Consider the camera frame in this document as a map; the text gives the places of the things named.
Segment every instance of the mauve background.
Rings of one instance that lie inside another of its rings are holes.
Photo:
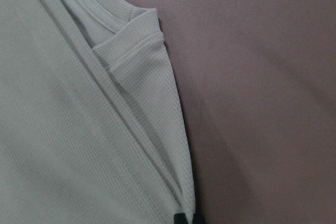
[[[336,0],[156,7],[208,224],[336,223]]]

